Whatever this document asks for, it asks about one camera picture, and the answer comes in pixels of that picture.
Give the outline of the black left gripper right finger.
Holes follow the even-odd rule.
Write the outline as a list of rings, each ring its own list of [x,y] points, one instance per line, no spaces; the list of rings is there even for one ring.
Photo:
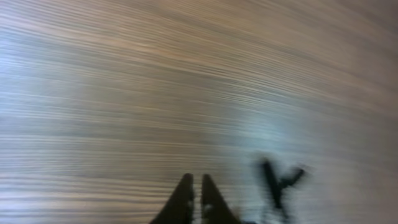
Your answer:
[[[241,224],[233,215],[211,175],[204,174],[201,183],[202,224]]]

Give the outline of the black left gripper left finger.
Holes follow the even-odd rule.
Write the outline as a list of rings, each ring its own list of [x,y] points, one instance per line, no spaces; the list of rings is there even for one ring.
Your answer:
[[[191,224],[194,199],[193,175],[186,173],[150,224]]]

